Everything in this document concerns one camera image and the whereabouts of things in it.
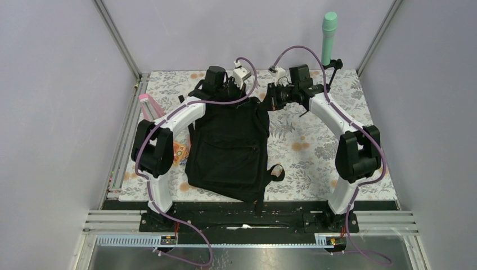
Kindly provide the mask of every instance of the lavender wall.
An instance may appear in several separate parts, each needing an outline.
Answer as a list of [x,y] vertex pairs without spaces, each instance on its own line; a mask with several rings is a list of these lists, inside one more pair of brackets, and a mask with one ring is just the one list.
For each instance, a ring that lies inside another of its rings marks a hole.
[[134,78],[92,1],[0,4],[0,269],[67,269]]
[[[142,72],[233,68],[237,56],[267,69],[292,45],[321,52],[321,23],[335,11],[339,26],[334,57],[355,69],[393,0],[105,0]],[[290,52],[281,65],[308,63],[307,52]]]
[[404,1],[361,82],[432,269],[477,269],[476,1]]

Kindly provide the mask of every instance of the table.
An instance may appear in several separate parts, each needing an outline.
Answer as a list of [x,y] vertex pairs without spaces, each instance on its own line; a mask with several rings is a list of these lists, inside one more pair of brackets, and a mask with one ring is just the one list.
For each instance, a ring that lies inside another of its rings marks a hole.
[[[310,72],[314,83],[322,83],[321,71]],[[179,105],[179,95],[193,90],[205,71],[155,71],[151,73],[147,93],[166,112]],[[273,76],[266,70],[258,71],[258,87],[253,96],[261,100]],[[331,95],[352,117],[365,125],[372,123],[361,84],[355,70],[339,70],[333,81]],[[315,115],[307,113],[298,104],[288,104],[281,111],[269,112],[270,137],[268,139],[268,167],[281,164],[286,177],[282,182],[267,186],[265,201],[326,200],[338,180],[335,154],[338,142],[333,133]],[[188,145],[187,129],[175,139]],[[171,167],[169,182],[174,201],[236,201],[211,191],[192,187],[185,174],[186,160]],[[379,183],[360,188],[357,200],[396,200],[390,174]],[[121,187],[120,201],[147,201],[146,181],[134,173],[134,162],[129,159]]]

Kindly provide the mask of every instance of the metal profile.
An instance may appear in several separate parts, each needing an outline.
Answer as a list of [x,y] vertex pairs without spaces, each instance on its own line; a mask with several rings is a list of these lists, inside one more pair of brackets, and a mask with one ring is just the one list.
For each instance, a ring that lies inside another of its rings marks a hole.
[[79,258],[76,263],[76,270],[87,270],[89,268],[91,258],[93,257],[93,251],[95,249],[96,237],[97,235],[95,234],[86,235],[84,244],[81,248],[81,252],[79,253]]
[[126,64],[128,65],[129,69],[134,74],[136,79],[139,79],[141,76],[141,72],[139,68],[137,67],[133,57],[131,56],[131,53],[126,47],[126,44],[124,43],[123,38],[119,34],[119,31],[116,25],[114,24],[113,19],[111,18],[111,15],[109,14],[109,11],[106,8],[106,5],[104,4],[102,0],[93,0],[93,3],[98,9],[98,12],[100,13],[103,21],[105,22],[109,32],[111,33],[111,36],[114,39],[114,42],[118,46],[119,51],[123,55],[124,60],[126,61]]
[[[94,210],[90,211],[84,226],[89,232],[136,233],[143,211]],[[417,236],[414,216],[410,211],[355,211],[360,233],[352,235],[405,235]],[[337,236],[338,233],[319,233],[319,236]]]
[[129,160],[129,153],[131,153],[134,140],[134,133],[136,132],[137,121],[141,114],[139,95],[146,93],[147,89],[148,82],[144,82],[144,79],[146,78],[141,78],[138,89],[134,94],[133,105],[126,116],[126,128],[123,131],[123,134],[121,134],[121,143],[116,149],[116,160],[114,161],[115,164],[111,171],[112,179],[109,188],[121,188],[122,186],[124,173],[126,172],[126,165]]
[[111,177],[114,176],[114,169],[115,169],[115,166],[116,166],[116,162],[118,160],[118,155],[119,155],[119,149],[122,145],[122,142],[124,140],[124,133],[125,133],[125,130],[128,128],[128,115],[130,114],[130,111],[131,111],[131,108],[134,104],[134,100],[137,98],[136,97],[136,92],[137,91],[134,91],[133,94],[131,95],[131,99],[129,100],[129,105],[128,105],[128,110],[127,110],[127,116],[126,118],[124,119],[124,122],[123,122],[123,126],[121,127],[121,132],[120,132],[120,138],[118,140],[118,143],[116,144],[116,150],[115,150],[115,153],[114,153],[114,157],[112,159],[112,163],[111,163],[111,166],[109,168],[109,173],[106,177],[106,184],[103,188],[103,193],[102,193],[102,197],[101,197],[101,201],[100,201],[100,208],[101,208],[101,205],[102,205],[102,202],[104,200],[106,200],[107,197],[109,197],[109,194],[108,194],[108,188],[110,188],[110,182],[109,182],[109,179]]
[[417,241],[417,246],[419,247],[419,252],[421,254],[422,259],[424,260],[424,266],[426,267],[425,269],[430,269],[430,264],[429,264],[429,259],[428,255],[424,251],[424,246],[422,244],[421,236],[417,235],[416,236],[416,241]]
[[409,255],[409,260],[412,264],[412,269],[427,270],[424,256],[421,253],[419,243],[417,242],[417,236],[403,236],[403,239]]
[[403,0],[394,0],[393,3],[391,4],[391,8],[389,8],[388,13],[384,17],[384,20],[381,23],[381,26],[379,26],[379,29],[374,36],[368,50],[364,54],[363,60],[361,60],[361,63],[359,64],[358,68],[356,69],[356,72],[358,74],[358,77],[361,77],[361,74],[363,74],[364,69],[366,68],[366,65],[368,64],[372,54],[374,53],[377,45],[381,41],[381,38],[383,37],[384,33],[388,29],[389,24],[394,18],[394,15],[398,11],[399,7],[401,6]]

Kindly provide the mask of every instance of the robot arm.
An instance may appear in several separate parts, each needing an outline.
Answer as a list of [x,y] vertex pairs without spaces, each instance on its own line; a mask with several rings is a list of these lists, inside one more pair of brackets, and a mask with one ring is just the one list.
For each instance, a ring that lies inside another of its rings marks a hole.
[[[291,84],[289,85],[280,83],[279,77],[282,77],[282,74],[279,73],[283,73],[279,72],[280,70],[283,69],[280,67],[270,68],[270,71],[275,73],[276,78],[275,82],[270,83],[267,87],[267,95],[262,102],[263,109],[281,110],[286,104],[297,102],[319,117],[333,132],[339,141],[335,165],[340,177],[335,191],[328,200],[328,210],[330,216],[343,217],[358,185],[367,181],[367,178],[381,167],[379,153],[360,131],[348,124],[331,107],[325,98],[323,85],[313,85],[313,79],[309,76],[307,65],[290,68]],[[352,119],[356,125],[364,127],[362,123],[355,121],[339,105],[333,103],[348,119]],[[364,127],[364,130],[380,145],[379,130],[374,125]]]
[[[152,129],[156,125],[160,126],[144,148],[139,169],[148,174],[151,182],[150,197],[163,212],[167,212],[172,206],[168,171],[174,160],[173,140],[176,135],[205,115],[205,100],[210,100],[212,97],[222,98],[224,101],[232,97],[232,100],[235,100],[245,95],[245,80],[250,77],[250,72],[242,67],[239,61],[235,62],[232,76],[224,81],[225,77],[224,68],[209,67],[205,79],[199,81],[195,89],[178,107],[154,121],[143,120],[137,127],[131,151],[133,161],[136,161],[140,148]],[[151,201],[148,205],[156,211]]]

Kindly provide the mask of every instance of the black base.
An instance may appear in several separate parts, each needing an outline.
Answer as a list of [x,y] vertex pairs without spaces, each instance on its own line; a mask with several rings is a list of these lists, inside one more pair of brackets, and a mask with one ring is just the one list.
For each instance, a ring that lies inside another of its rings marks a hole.
[[[355,208],[363,210],[363,207],[358,205],[355,205]],[[340,233],[343,226],[342,223],[339,226],[327,226],[325,214],[310,213],[312,210],[326,212],[326,206],[327,203],[324,201],[267,202],[262,216],[258,217],[253,210],[253,204],[175,202],[168,214],[186,222],[190,221],[207,236],[211,244],[314,244],[316,242],[314,233]],[[397,210],[395,206],[392,207],[392,204],[387,202],[376,208]],[[264,228],[227,229],[227,227],[242,227],[243,224]],[[348,225],[351,233],[359,232],[355,214],[350,215]],[[174,224],[160,214],[148,210],[147,213],[142,214],[139,231],[173,232]],[[204,243],[200,235],[188,226],[181,225],[179,233],[179,244]]]
[[[324,213],[319,214],[303,214],[303,222],[305,225],[305,232],[341,232],[342,228],[344,227],[344,218],[342,222],[337,224],[326,224],[325,220],[327,217]],[[351,213],[349,215],[348,220],[348,228],[349,232],[356,233],[359,232],[358,221],[356,219],[356,215]]]

